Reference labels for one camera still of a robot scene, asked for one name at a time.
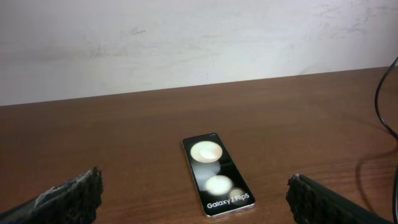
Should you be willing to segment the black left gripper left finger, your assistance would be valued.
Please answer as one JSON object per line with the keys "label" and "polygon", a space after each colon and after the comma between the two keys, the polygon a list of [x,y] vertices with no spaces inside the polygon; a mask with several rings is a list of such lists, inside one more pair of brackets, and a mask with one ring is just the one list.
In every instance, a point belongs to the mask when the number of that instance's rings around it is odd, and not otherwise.
{"label": "black left gripper left finger", "polygon": [[94,167],[1,214],[1,223],[93,223],[101,205],[103,178]]}

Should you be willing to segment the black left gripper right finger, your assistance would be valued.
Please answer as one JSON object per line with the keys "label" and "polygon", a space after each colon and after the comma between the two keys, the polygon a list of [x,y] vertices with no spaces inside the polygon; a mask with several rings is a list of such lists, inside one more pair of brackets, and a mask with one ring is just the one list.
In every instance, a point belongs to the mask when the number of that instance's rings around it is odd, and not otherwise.
{"label": "black left gripper right finger", "polygon": [[288,180],[286,201],[298,224],[392,224],[302,174]]}

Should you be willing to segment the black Galaxy flip phone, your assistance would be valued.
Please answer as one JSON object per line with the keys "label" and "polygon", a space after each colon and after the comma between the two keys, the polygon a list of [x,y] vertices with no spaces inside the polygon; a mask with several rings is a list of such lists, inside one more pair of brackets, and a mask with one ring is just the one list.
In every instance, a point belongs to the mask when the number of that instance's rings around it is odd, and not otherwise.
{"label": "black Galaxy flip phone", "polygon": [[206,216],[215,218],[247,210],[256,200],[216,133],[182,141]]}

